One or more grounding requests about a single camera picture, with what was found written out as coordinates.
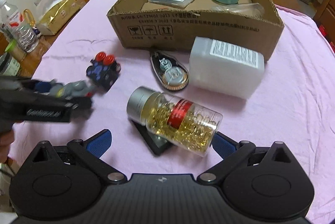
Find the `plastic water bottle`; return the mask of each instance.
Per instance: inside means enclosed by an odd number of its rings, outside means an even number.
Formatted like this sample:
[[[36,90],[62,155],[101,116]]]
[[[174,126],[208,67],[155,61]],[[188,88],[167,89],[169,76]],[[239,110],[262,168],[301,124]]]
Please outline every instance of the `plastic water bottle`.
[[[190,55],[190,84],[248,99],[264,74],[261,53],[227,42],[196,37]]]
[[[13,4],[7,3],[6,0],[0,0],[0,10],[2,22],[12,32],[20,47],[27,53],[33,51],[39,40],[31,26],[24,20],[18,8]]]

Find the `toy robot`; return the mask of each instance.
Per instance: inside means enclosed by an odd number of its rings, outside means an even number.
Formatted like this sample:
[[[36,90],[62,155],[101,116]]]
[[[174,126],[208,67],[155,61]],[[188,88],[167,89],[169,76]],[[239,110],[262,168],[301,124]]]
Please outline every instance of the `toy robot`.
[[[87,77],[107,92],[118,79],[121,65],[116,62],[114,55],[106,55],[105,52],[99,52],[91,63],[86,70]]]

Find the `red label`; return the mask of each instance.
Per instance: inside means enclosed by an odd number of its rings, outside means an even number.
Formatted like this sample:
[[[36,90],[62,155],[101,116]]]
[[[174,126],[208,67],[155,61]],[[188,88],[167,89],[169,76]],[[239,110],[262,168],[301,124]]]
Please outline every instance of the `red label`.
[[[186,99],[179,100],[175,107],[173,107],[169,119],[167,120],[167,124],[175,129],[179,129],[180,124],[192,104],[193,102]]]

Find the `clear plastic bag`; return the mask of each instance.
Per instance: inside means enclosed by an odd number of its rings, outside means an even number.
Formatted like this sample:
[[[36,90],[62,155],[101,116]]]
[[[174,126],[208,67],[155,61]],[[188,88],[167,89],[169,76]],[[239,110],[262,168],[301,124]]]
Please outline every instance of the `clear plastic bag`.
[[[259,3],[219,5],[212,7],[212,10],[241,13],[245,15],[258,16],[258,17],[263,17],[265,13],[264,7]]]

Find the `metal screw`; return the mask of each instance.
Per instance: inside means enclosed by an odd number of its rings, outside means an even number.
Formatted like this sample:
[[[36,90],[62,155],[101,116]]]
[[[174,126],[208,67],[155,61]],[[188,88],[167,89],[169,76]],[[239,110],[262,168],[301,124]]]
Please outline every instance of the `metal screw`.
[[[109,180],[112,180],[112,181],[114,181],[114,182],[119,182],[119,181],[123,180],[124,177],[125,177],[125,176],[124,176],[122,173],[120,173],[120,172],[110,173],[110,174],[108,174],[108,176],[107,176],[107,178],[108,178]]]
[[[216,179],[216,176],[213,173],[202,173],[200,179],[204,182],[212,182]]]

